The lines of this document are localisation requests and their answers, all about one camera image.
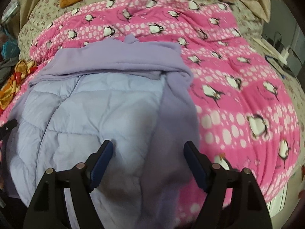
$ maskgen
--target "bed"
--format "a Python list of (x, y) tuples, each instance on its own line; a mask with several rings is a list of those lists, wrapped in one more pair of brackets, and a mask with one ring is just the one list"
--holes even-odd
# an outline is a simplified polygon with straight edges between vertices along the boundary
[[(68, 7), (66, 9), (60, 9), (59, 0), (41, 0), (37, 4), (37, 6), (34, 8), (31, 16), (29, 18), (29, 21), (25, 24), (25, 26), (22, 28), (22, 30), (19, 34), (18, 44), (21, 49), (20, 59), (29, 58), (29, 49), (30, 49), (30, 46), (33, 43), (35, 43), (36, 36), (38, 36), (47, 27), (47, 25), (51, 24), (52, 21), (54, 21), (54, 19), (62, 16), (64, 13), (67, 13), (69, 11), (73, 11), (75, 9), (78, 9), (79, 7), (86, 6), (91, 3), (95, 3), (95, 2), (99, 2), (99, 1), (104, 1), (104, 0), (84, 0), (73, 6)], [(217, 0), (194, 0), (194, 1), (196, 1), (200, 5), (201, 5), (201, 3), (204, 5), (208, 5), (208, 4), (213, 4), (213, 3), (218, 2)], [(261, 54), (261, 55), (269, 54), (270, 55), (269, 52), (267, 52), (262, 46), (257, 44), (256, 41), (254, 41), (252, 39), (252, 38), (260, 38), (260, 35), (262, 32), (262, 27), (263, 27), (262, 22), (257, 17), (255, 17), (252, 14), (252, 12), (249, 9), (247, 9), (241, 2), (237, 2), (234, 6), (232, 6), (232, 10), (233, 10), (232, 12), (237, 20), (240, 34), (249, 42), (249, 44), (259, 54)], [(277, 63), (275, 61), (273, 61), (273, 60), (270, 60), (270, 61), (274, 66), (277, 67)], [(283, 83), (286, 87), (286, 91), (287, 91), (289, 97), (292, 100), (292, 103), (293, 103), (293, 106), (295, 109), (295, 113), (297, 115), (297, 121), (298, 121), (298, 125), (300, 128), (300, 134), (301, 134), (300, 140), (298, 142), (296, 142), (297, 144), (300, 145), (299, 157), (295, 163), (294, 168), (292, 170), (290, 170), (289, 174), (287, 175), (287, 176), (291, 176), (292, 174), (300, 171), (301, 166), (305, 162), (304, 138), (303, 138), (305, 117), (304, 117), (304, 111), (302, 110), (303, 103), (305, 101), (305, 95), (295, 78), (286, 75), (285, 79), (283, 80)], [(10, 109), (15, 104), (15, 102), (18, 98), (19, 98), (19, 96), (17, 96), (16, 99), (10, 105), (10, 107), (8, 107), (8, 111), (10, 111)], [(4, 113), (2, 115), (2, 117), (0, 118), (0, 121), (5, 121), (7, 119), (7, 116), (8, 116), (8, 112)], [(277, 193), (279, 193), (278, 199), (283, 200), (284, 199), (283, 197), (286, 197), (286, 194), (289, 193), (289, 182), (288, 182), (288, 186), (283, 185), (283, 186), (280, 186), (280, 188), (278, 188), (278, 189), (273, 189), (273, 187), (270, 188), (270, 186), (265, 186), (265, 187), (262, 187), (262, 191), (265, 194), (268, 193), (269, 197), (274, 197)], [(283, 208), (282, 204), (279, 206), (276, 202), (270, 202), (269, 207), (270, 207), (270, 211), (272, 211), (272, 212), (270, 212), (271, 215), (275, 215)], [(178, 216), (176, 218), (176, 223), (177, 223), (177, 225), (180, 225), (181, 221), (183, 221), (185, 223), (185, 222), (189, 222), (193, 219), (194, 219), (194, 217), (189, 217), (189, 216), (186, 216), (185, 213), (180, 213), (180, 216)]]

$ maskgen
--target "penguin print blanket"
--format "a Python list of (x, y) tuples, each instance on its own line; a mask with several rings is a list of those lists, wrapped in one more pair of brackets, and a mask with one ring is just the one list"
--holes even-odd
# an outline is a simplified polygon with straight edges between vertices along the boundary
[[(129, 34), (140, 42), (175, 42), (181, 46), (181, 57), (194, 77), (189, 95), (197, 111), (200, 152), (225, 169), (251, 169), (266, 202), (270, 201), (287, 183), (296, 163), (299, 125), (282, 81), (265, 58), (241, 37), (227, 4), (204, 5), (193, 0), (101, 1), (70, 11), (48, 25), (33, 41), (30, 57), (41, 69), (59, 49), (81, 48), (107, 38), (124, 40)], [(181, 164), (182, 147), (177, 145)], [(181, 169), (178, 165), (167, 168)], [(144, 170), (141, 182), (151, 174)], [(165, 224), (159, 218), (164, 211), (170, 211), (165, 209), (169, 200), (177, 201), (175, 213), (166, 214), (170, 220), (184, 224), (196, 219), (205, 194), (194, 179), (185, 185), (186, 182), (180, 180), (175, 186), (180, 190), (177, 199), (175, 192), (157, 200), (143, 195), (142, 203), (150, 204), (145, 218), (152, 228), (171, 228), (171, 223)], [(167, 184), (164, 177), (147, 188), (158, 193), (168, 188)], [(225, 206), (230, 203), (230, 196), (228, 191)]]

